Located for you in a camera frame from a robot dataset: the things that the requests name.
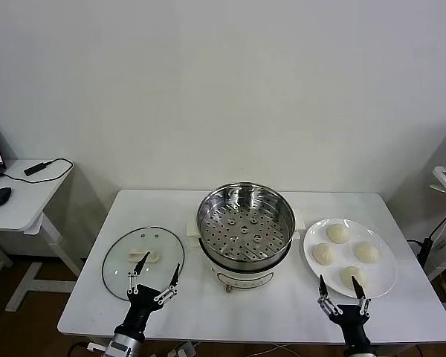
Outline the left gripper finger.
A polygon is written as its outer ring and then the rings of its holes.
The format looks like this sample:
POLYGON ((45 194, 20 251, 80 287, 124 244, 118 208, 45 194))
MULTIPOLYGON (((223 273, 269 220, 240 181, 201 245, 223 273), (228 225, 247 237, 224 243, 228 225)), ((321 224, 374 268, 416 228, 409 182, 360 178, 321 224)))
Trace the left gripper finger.
POLYGON ((144 267, 149 255, 150 255, 150 252, 147 251, 144 254, 144 256, 142 257, 142 259, 136 263, 135 267, 131 271, 128 272, 128 289, 127 289, 128 295, 137 295, 138 294, 137 277, 142 272, 143 267, 144 267))
POLYGON ((178 263, 175 268, 172 279, 169 283, 169 286, 165 288, 165 290, 163 290, 159 295, 154 297, 154 302, 167 303, 169 300, 171 300, 178 294, 178 278, 179 278, 180 267, 181 264, 178 263))

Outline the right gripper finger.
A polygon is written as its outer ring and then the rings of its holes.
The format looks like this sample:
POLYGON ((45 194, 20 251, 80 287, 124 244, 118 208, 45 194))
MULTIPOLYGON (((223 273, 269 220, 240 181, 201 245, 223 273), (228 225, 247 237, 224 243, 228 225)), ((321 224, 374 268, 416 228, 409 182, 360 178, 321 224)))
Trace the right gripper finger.
POLYGON ((323 279, 323 276, 319 276, 319 298, 317 299, 317 303, 320 308, 326 313, 328 317, 338 316, 340 315, 340 309, 337 305, 335 305, 329 297, 328 289, 323 279))
POLYGON ((363 287, 357 281, 354 275, 351 276, 352 285, 355 291, 356 298, 358 299, 358 305, 360 308, 360 315, 369 317, 369 303, 370 299, 366 297, 363 287))

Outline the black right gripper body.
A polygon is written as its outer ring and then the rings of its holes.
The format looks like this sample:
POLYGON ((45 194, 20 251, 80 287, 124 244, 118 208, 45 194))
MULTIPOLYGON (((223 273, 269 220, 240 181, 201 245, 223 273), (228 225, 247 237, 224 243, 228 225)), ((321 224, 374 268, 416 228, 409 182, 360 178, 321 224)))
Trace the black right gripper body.
POLYGON ((369 320, 366 313, 361 313, 359 305, 341 304, 337 305, 339 312, 332 312, 329 320, 338 325, 343 333, 346 346, 360 347, 369 346, 370 341, 366 336, 364 324, 369 320))

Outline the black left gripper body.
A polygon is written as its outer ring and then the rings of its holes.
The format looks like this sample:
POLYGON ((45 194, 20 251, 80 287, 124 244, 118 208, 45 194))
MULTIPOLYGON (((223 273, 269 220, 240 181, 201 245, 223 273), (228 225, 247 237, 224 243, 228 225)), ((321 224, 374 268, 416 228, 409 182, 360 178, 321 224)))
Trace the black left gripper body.
POLYGON ((127 294, 130 307, 123 323, 114 329, 114 334, 125 335, 130 338, 144 338, 144 330, 152 312, 161 309, 155 298, 160 292, 142 284, 137 284, 137 293, 127 294))

